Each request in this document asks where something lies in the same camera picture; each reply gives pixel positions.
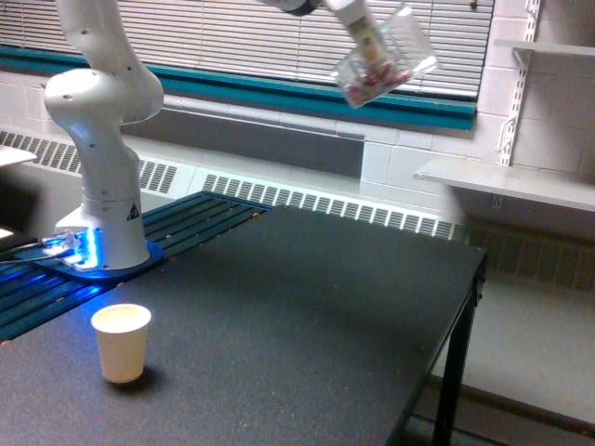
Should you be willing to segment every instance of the table surface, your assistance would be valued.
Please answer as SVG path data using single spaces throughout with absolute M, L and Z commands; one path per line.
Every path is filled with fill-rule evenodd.
M 3 445 L 385 444 L 485 252 L 274 209 L 0 347 Z M 153 314 L 147 369 L 100 375 L 92 314 Z
M 0 167 L 13 164 L 26 163 L 37 157 L 28 151 L 13 149 L 12 147 L 0 145 Z
M 36 239 L 30 235 L 0 225 L 0 253 L 25 243 L 35 242 L 35 240 Z

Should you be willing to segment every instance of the candy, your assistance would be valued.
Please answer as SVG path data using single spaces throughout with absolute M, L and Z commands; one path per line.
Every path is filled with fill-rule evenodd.
M 411 79 L 411 75 L 410 70 L 399 72 L 396 62 L 387 60 L 378 67 L 368 69 L 364 76 L 353 83 L 344 85 L 343 89 L 349 104 L 353 107 L 360 107 L 404 84 Z

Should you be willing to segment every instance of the warning label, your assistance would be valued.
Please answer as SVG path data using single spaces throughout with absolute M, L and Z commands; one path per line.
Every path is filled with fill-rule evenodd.
M 126 221 L 134 220 L 135 218 L 138 218 L 139 216 L 140 216 L 139 209 L 137 208 L 137 205 L 133 202 L 132 207 L 130 208 L 130 212 L 128 212 L 128 218 L 126 219 Z

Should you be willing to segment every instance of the teal window frame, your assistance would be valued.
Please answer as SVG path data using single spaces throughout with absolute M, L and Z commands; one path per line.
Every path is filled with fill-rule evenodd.
M 333 116 L 349 121 L 471 130 L 477 112 L 477 104 L 472 101 L 399 94 L 385 95 L 359 109 L 353 109 L 333 86 L 150 63 L 146 65 L 161 80 L 168 93 L 229 100 L 252 107 L 273 107 L 288 112 Z M 0 69 L 56 74 L 85 67 L 88 67 L 86 60 L 72 54 L 0 46 Z

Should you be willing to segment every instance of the radiator vent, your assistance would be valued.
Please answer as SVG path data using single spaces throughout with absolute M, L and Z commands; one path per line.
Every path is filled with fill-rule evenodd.
M 467 227 L 423 212 L 231 174 L 206 175 L 202 189 L 270 206 L 289 205 L 484 247 L 489 251 L 488 271 L 579 291 L 592 290 L 595 282 L 595 249 L 586 245 L 492 226 Z
M 81 160 L 73 145 L 5 131 L 0 132 L 0 145 L 33 153 L 37 159 L 32 163 L 39 167 L 79 176 L 81 174 Z M 172 164 L 140 160 L 140 188 L 167 195 L 177 171 L 178 168 Z

